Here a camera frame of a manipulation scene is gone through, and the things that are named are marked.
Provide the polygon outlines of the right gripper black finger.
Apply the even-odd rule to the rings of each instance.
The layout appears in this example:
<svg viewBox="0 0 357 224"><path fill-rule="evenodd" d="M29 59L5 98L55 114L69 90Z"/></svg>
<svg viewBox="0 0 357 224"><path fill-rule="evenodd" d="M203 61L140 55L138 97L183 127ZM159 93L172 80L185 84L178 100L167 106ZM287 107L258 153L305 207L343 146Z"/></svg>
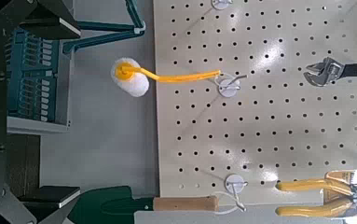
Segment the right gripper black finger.
<svg viewBox="0 0 357 224"><path fill-rule="evenodd" d="M62 0L34 0L35 9L20 28L45 39L78 39L81 30Z"/></svg>
<svg viewBox="0 0 357 224"><path fill-rule="evenodd" d="M80 187L43 186L19 197L19 201L36 218L37 224L62 224L80 194Z"/></svg>

